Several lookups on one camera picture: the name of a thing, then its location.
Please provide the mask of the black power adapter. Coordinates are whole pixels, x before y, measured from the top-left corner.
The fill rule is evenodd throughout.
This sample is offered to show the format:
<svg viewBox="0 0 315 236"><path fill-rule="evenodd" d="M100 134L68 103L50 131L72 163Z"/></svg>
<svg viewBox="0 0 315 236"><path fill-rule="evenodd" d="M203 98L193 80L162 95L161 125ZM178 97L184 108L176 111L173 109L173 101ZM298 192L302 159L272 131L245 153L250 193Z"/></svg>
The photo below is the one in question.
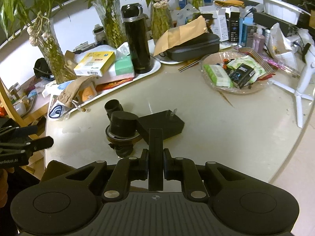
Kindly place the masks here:
<svg viewBox="0 0 315 236"><path fill-rule="evenodd" d="M144 141L149 144L149 130L162 129L163 140L180 134L185 123L179 118L174 111L165 110L137 119L136 130Z"/></svg>

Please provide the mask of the black cylindrical lens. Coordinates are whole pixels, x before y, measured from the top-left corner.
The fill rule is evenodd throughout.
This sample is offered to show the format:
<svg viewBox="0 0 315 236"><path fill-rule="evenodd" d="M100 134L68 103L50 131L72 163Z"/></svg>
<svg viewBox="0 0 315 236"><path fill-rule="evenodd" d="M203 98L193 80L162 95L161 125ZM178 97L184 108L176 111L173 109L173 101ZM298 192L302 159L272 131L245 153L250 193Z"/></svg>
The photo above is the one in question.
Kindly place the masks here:
<svg viewBox="0 0 315 236"><path fill-rule="evenodd" d="M109 132L116 137L130 138L136 133L138 116L126 111L114 111L110 118Z"/></svg>

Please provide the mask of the small black eyepiece tube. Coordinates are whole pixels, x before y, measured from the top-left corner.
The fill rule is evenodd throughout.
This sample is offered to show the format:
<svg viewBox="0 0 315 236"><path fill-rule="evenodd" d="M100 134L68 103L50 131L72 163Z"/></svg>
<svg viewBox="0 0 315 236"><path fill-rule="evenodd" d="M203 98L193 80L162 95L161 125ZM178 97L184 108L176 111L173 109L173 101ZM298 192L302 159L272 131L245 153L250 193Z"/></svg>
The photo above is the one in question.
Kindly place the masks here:
<svg viewBox="0 0 315 236"><path fill-rule="evenodd" d="M111 119L112 113L114 111L123 111L123 107L120 102L116 99L109 100L105 103L104 108L106 110L107 116Z"/></svg>

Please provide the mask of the brown cardboard box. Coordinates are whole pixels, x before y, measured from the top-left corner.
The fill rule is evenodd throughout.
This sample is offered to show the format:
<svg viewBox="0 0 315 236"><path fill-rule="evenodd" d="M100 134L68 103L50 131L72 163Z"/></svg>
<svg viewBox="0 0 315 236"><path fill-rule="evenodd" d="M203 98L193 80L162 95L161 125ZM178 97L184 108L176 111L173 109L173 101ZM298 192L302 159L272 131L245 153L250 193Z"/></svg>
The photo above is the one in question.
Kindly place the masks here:
<svg viewBox="0 0 315 236"><path fill-rule="evenodd" d="M41 178L41 182L45 182L55 177L64 175L70 171L74 171L75 169L76 168L73 168L72 166L66 165L62 162L52 160L47 165L45 172Z"/></svg>

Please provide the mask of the brown cloth pouch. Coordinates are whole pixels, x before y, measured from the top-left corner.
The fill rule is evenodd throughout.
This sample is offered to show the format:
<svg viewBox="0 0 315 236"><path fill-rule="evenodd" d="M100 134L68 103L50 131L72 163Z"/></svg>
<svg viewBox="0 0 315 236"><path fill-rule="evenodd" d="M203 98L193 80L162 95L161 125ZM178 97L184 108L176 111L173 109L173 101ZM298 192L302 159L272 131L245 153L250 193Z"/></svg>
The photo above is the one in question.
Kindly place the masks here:
<svg viewBox="0 0 315 236"><path fill-rule="evenodd" d="M58 101L68 108L73 106L72 101L79 92L80 87L85 83L93 82L97 75L80 76L72 81L58 96Z"/></svg>

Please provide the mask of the green tissue box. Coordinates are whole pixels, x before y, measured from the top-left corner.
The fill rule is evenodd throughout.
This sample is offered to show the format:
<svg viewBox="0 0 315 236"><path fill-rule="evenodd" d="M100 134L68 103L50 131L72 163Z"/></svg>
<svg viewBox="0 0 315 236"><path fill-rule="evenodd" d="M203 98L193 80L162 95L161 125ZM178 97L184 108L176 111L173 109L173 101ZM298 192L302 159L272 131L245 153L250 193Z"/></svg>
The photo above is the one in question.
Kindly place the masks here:
<svg viewBox="0 0 315 236"><path fill-rule="evenodd" d="M114 68L117 76L128 76L128 78L134 77L134 68L130 56L125 56L115 61Z"/></svg>

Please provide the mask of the white plastic tray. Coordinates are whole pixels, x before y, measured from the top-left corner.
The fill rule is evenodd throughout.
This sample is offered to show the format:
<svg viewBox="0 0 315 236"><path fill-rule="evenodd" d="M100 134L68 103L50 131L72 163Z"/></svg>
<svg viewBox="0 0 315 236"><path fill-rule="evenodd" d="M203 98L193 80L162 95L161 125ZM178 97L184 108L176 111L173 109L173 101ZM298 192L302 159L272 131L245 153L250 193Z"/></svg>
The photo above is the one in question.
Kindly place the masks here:
<svg viewBox="0 0 315 236"><path fill-rule="evenodd" d="M102 77L97 77L94 79L95 91L97 92L96 96L84 102L80 101L78 107L82 108L85 105L91 103L92 101L97 100L98 98L101 98L102 96L105 96L109 94L110 92L116 89L119 89L120 87L123 87L132 82L135 82L137 80L140 80L144 77L147 77L149 75L156 73L161 68L161 60L159 56L153 57L154 48L155 48L155 44L153 40L148 41L148 48L149 48L149 54L151 56L151 65L152 65L152 69L149 72L144 73L144 74L134 73L134 77L132 78L128 78L128 76L117 76L115 73L115 68L114 68L115 63L113 63L109 67L109 69L103 74ZM113 49L112 47L108 45L100 45L98 47L91 49L91 52L106 51L106 50L114 51L116 55L116 61L117 61L126 56L126 54L129 52L129 45L127 42L125 42L117 50ZM57 97L68 85L69 85L69 82L63 83L61 85L54 84L52 86L54 90L52 91L51 96L50 96L50 103L49 103L47 115L55 105L61 104L57 100ZM75 110L76 108L72 106L70 110L66 113L66 115L72 113Z"/></svg>

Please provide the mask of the black small packet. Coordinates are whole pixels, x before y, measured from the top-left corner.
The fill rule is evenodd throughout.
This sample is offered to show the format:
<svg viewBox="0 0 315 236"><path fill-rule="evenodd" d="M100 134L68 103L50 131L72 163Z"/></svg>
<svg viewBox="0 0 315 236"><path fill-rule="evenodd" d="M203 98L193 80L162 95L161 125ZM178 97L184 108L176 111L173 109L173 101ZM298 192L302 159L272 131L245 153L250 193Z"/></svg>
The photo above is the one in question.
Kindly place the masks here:
<svg viewBox="0 0 315 236"><path fill-rule="evenodd" d="M229 77L236 88L242 89L254 74L255 70L252 67L242 63Z"/></svg>

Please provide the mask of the yellow medicine box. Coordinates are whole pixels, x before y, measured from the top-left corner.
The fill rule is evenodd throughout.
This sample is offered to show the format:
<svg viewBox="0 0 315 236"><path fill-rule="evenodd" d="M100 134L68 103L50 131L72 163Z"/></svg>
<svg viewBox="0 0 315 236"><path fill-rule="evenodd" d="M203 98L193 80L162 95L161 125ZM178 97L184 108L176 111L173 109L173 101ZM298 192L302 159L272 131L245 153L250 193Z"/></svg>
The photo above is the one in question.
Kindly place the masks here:
<svg viewBox="0 0 315 236"><path fill-rule="evenodd" d="M89 52L76 65L74 73L77 76L96 75L102 77L114 61L115 53L113 51Z"/></svg>

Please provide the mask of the glass vase with bamboo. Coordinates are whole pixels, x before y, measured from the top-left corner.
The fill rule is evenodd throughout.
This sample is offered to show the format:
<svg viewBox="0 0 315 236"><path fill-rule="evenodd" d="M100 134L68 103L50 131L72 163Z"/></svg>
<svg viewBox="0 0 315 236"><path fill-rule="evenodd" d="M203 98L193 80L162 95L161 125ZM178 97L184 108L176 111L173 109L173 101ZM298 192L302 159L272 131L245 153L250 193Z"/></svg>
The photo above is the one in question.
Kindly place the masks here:
<svg viewBox="0 0 315 236"><path fill-rule="evenodd" d="M76 75L67 67L52 20L41 11L38 12L35 20L27 27L27 33L30 44L40 49L57 84L76 79Z"/></svg>

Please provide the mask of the clear plastic snack bowl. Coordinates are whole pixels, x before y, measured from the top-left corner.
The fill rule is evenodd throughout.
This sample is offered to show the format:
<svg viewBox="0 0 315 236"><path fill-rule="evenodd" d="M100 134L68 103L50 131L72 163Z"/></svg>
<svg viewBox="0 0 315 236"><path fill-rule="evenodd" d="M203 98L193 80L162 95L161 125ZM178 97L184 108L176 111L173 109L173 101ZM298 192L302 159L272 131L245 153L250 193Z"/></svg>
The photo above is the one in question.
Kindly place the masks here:
<svg viewBox="0 0 315 236"><path fill-rule="evenodd" d="M253 94L270 84L274 76L258 55L239 52L218 52L200 61L205 82L221 93Z"/></svg>

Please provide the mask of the brown paper envelope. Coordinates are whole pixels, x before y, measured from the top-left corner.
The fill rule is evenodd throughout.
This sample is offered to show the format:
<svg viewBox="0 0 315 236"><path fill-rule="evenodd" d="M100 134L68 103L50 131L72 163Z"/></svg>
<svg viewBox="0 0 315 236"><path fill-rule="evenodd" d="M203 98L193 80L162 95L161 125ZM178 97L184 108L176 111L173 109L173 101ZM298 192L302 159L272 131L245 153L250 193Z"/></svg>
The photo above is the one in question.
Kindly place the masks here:
<svg viewBox="0 0 315 236"><path fill-rule="evenodd" d="M190 41L205 32L208 32L208 28L203 16L199 16L186 25L169 29L157 40L153 56Z"/></svg>

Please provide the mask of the black thermos bottle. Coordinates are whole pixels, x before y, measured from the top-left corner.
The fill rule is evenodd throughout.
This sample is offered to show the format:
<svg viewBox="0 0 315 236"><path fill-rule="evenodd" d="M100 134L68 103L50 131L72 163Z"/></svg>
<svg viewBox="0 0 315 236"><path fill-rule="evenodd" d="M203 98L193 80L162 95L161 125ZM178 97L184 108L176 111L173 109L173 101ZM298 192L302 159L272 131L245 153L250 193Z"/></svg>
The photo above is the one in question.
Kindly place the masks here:
<svg viewBox="0 0 315 236"><path fill-rule="evenodd" d="M147 73L152 66L143 7L139 3L123 5L121 14L134 71L137 74Z"/></svg>

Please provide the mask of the white plastic bag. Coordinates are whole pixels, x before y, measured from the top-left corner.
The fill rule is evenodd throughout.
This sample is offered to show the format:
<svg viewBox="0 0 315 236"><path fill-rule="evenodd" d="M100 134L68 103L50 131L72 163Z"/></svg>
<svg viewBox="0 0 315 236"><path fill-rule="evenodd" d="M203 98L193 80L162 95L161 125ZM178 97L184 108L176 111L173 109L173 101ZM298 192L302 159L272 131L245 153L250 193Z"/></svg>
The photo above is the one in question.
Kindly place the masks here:
<svg viewBox="0 0 315 236"><path fill-rule="evenodd" d="M300 28L297 34L290 38L286 38L281 31L280 24L274 24L270 29L269 40L267 47L272 58L284 65L298 70L298 65L295 57L295 51L292 48L292 41L299 41L305 44L311 39L307 29Z"/></svg>

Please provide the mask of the white food container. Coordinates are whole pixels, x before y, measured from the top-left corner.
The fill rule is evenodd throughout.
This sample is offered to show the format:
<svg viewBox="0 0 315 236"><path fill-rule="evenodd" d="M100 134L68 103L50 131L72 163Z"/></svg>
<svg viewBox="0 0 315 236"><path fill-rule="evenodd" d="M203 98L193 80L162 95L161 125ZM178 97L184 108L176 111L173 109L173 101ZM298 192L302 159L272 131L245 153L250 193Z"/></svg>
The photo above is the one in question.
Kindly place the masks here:
<svg viewBox="0 0 315 236"><path fill-rule="evenodd" d="M297 25L300 14L311 14L295 5L279 0L263 0L264 12L272 17Z"/></svg>

